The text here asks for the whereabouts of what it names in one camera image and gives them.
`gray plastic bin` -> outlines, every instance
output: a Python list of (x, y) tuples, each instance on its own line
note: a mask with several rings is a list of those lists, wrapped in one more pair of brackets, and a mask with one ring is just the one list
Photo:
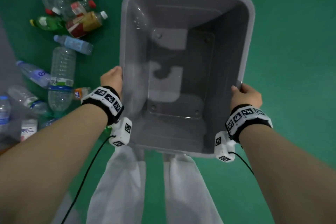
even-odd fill
[(214, 157), (231, 85), (240, 86), (251, 0), (124, 0), (120, 65), (131, 146)]

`green floor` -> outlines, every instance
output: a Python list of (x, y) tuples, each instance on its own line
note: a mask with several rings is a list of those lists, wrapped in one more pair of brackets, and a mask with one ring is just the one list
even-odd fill
[[(77, 56), (75, 86), (96, 87), (101, 74), (119, 62), (122, 0), (95, 0), (108, 14), (106, 25), (83, 38), (95, 45), (94, 54)], [(256, 19), (244, 81), (263, 94), (263, 110), (275, 129), (296, 145), (336, 167), (336, 0), (252, 0)], [(0, 13), (18, 59), (50, 70), (57, 46), (53, 34), (29, 25), (43, 15), (40, 0), (0, 0)], [(28, 86), (46, 99), (46, 92)], [(74, 179), (74, 194), (82, 172)], [(113, 147), (106, 145), (92, 166), (76, 208), (83, 222), (90, 197), (104, 172)], [(237, 150), (243, 157), (242, 149)], [(239, 160), (224, 164), (195, 159), (224, 223), (272, 223), (258, 184)], [(147, 181), (143, 223), (165, 218), (162, 156), (147, 152)]]

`black cable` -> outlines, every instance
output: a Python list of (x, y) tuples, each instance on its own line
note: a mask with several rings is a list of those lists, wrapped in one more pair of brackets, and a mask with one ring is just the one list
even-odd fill
[(250, 166), (245, 162), (245, 160), (241, 156), (239, 156), (237, 153), (235, 153), (233, 151), (229, 151), (228, 153), (232, 153), (232, 154), (237, 155), (245, 163), (245, 165), (250, 169), (251, 173), (254, 175), (254, 172), (252, 171), (252, 169), (250, 168)]
[(75, 198), (74, 198), (72, 204), (70, 205), (68, 211), (66, 212), (66, 214), (65, 214), (65, 216), (64, 216), (64, 218), (63, 218), (61, 224), (64, 224), (64, 223), (65, 223), (65, 221), (66, 221), (66, 219), (67, 219), (67, 217), (68, 217), (68, 215), (69, 215), (71, 209), (72, 209), (73, 206), (75, 205), (76, 200), (77, 200), (77, 198), (78, 198), (78, 196), (79, 196), (79, 193), (81, 192), (81, 189), (82, 189), (82, 187), (83, 187), (83, 184), (84, 184), (84, 181), (85, 181), (85, 179), (86, 179), (86, 176), (87, 176), (87, 174), (89, 173), (89, 170), (90, 170), (90, 168), (91, 168), (93, 162), (95, 161), (95, 159), (96, 159), (96, 157), (97, 157), (99, 151), (102, 149), (103, 145), (107, 142), (107, 140), (110, 139), (111, 137), (116, 137), (116, 136), (109, 136), (109, 137), (107, 137), (106, 140), (102, 143), (102, 145), (101, 145), (101, 146), (99, 147), (99, 149), (97, 150), (96, 155), (94, 156), (94, 158), (91, 160), (91, 163), (90, 163), (89, 167), (88, 167), (87, 170), (86, 170), (86, 173), (85, 173), (85, 175), (84, 175), (84, 178), (83, 178), (83, 180), (82, 180), (82, 183), (81, 183), (81, 185), (79, 186), (79, 189), (78, 189), (78, 191), (77, 191), (77, 194), (76, 194), (76, 196), (75, 196)]

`red bottle cap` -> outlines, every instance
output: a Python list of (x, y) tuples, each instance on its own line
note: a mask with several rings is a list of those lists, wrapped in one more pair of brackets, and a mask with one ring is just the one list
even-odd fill
[(52, 10), (45, 9), (45, 12), (49, 15), (54, 15), (54, 12)]
[(89, 0), (88, 3), (89, 3), (89, 6), (90, 6), (92, 9), (95, 9), (95, 8), (96, 8), (96, 4), (95, 4), (95, 2), (94, 2), (93, 0)]

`green bottle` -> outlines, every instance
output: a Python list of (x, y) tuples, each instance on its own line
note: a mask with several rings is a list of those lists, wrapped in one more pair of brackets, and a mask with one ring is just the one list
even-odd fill
[(29, 20), (30, 24), (34, 27), (39, 27), (43, 30), (56, 31), (63, 28), (61, 18), (53, 18), (48, 16), (38, 17), (36, 20)]

